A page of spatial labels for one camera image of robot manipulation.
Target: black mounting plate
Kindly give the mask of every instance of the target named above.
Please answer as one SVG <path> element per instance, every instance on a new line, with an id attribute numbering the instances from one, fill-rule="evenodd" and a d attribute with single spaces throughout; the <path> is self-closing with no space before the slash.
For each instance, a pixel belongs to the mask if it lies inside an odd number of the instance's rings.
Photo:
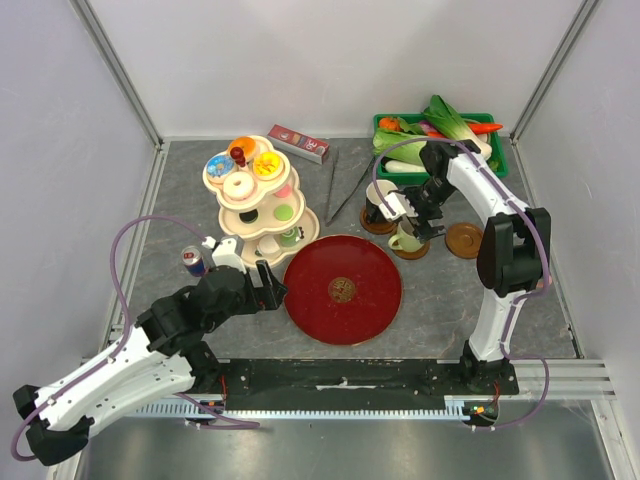
<path id="1" fill-rule="evenodd" d="M 442 409 L 445 395 L 495 393 L 495 378 L 465 382 L 461 371 L 458 363 L 427 359 L 220 361 L 227 408 L 234 411 Z M 508 372 L 498 379 L 501 393 L 514 395 L 515 370 Z M 218 383 L 209 393 L 221 392 Z"/>

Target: soda can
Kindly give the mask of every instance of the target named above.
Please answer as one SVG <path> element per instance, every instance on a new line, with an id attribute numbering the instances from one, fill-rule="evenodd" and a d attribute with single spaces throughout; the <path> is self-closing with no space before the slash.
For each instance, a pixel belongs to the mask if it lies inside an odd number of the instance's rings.
<path id="1" fill-rule="evenodd" d="M 207 273 L 204 258 L 200 250 L 198 250 L 198 247 L 191 245 L 182 250 L 182 264 L 194 277 L 202 277 Z"/>

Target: wooden coaster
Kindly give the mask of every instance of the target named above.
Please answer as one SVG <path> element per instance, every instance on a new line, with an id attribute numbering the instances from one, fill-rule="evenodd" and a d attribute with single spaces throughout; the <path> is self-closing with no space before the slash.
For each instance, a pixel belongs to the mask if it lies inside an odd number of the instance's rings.
<path id="1" fill-rule="evenodd" d="M 444 242 L 456 257 L 471 260 L 478 256 L 482 235 L 482 230 L 472 223 L 456 223 L 447 230 Z"/>
<path id="2" fill-rule="evenodd" d="M 362 207 L 362 211 L 360 212 L 360 225 L 367 232 L 373 233 L 374 235 L 386 235 L 387 233 L 391 233 L 396 225 L 393 222 L 387 223 L 367 223 L 367 209 L 366 207 Z"/>
<path id="3" fill-rule="evenodd" d="M 392 234 L 395 234 L 397 231 L 398 227 L 397 225 L 394 225 Z M 404 250 L 394 250 L 393 248 L 391 249 L 391 251 L 393 251 L 393 253 L 395 253 L 397 257 L 400 257 L 403 260 L 417 260 L 424 257 L 430 248 L 431 242 L 427 242 L 422 246 L 422 248 L 416 250 L 415 252 L 405 252 Z"/>

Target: toy donut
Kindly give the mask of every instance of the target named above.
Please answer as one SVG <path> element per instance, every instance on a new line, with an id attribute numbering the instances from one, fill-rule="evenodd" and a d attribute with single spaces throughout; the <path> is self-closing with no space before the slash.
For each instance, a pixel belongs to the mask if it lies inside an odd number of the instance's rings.
<path id="1" fill-rule="evenodd" d="M 260 180 L 273 180 L 284 170 L 284 162 L 275 152 L 264 152 L 253 160 L 253 173 Z"/>
<path id="2" fill-rule="evenodd" d="M 236 138 L 227 149 L 227 152 L 231 152 L 231 149 L 234 147 L 240 147 L 244 152 L 244 158 L 247 159 L 247 162 L 253 160 L 253 157 L 258 153 L 258 145 L 256 141 L 251 137 L 238 137 Z"/>
<path id="3" fill-rule="evenodd" d="M 227 176 L 237 170 L 233 159 L 221 153 L 207 162 L 207 178 L 211 183 L 221 184 Z"/>
<path id="4" fill-rule="evenodd" d="M 222 185 L 222 191 L 231 200 L 241 202 L 249 198 L 256 187 L 256 182 L 247 172 L 234 172 L 229 175 Z"/>

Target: metal floor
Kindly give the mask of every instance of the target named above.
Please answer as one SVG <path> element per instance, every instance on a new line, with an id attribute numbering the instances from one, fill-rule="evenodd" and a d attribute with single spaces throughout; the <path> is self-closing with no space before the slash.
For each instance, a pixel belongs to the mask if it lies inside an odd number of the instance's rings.
<path id="1" fill-rule="evenodd" d="M 501 417 L 528 408 L 505 401 Z M 493 433 L 419 420 L 262 423 L 215 432 L 125 418 L 91 440 L 76 479 L 613 479 L 589 402 L 549 402 L 527 424 Z"/>
<path id="2" fill-rule="evenodd" d="M 340 149 L 331 211 L 346 198 L 371 160 L 371 139 L 331 139 Z M 154 213 L 175 215 L 198 225 L 219 238 L 218 204 L 202 184 L 202 169 L 214 154 L 226 149 L 226 141 L 180 141 L 169 148 Z M 504 139 L 510 173 L 504 183 L 526 198 L 513 151 Z M 221 358 L 457 358 L 465 339 L 473 331 L 482 302 L 482 285 L 475 262 L 454 257 L 443 237 L 431 241 L 431 250 L 417 261 L 400 260 L 386 246 L 388 236 L 364 231 L 358 216 L 364 205 L 364 188 L 351 200 L 330 228 L 322 215 L 327 201 L 330 161 L 323 166 L 290 156 L 300 175 L 307 205 L 318 215 L 321 236 L 346 233 L 364 237 L 382 246 L 397 265 L 404 284 L 403 302 L 390 327 L 378 337 L 354 347 L 324 345 L 302 333 L 286 311 L 235 317 L 208 337 Z M 443 207 L 445 225 L 460 221 L 478 223 L 468 202 L 454 194 Z M 151 222 L 135 279 L 131 311 L 137 316 L 151 302 L 170 295 L 194 279 L 180 263 L 180 251 L 196 239 L 167 222 Z M 274 269 L 282 278 L 286 265 Z M 544 299 L 527 302 L 520 314 L 512 340 L 516 354 L 536 353 L 548 357 L 575 357 L 571 335 L 558 295 L 552 288 Z"/>

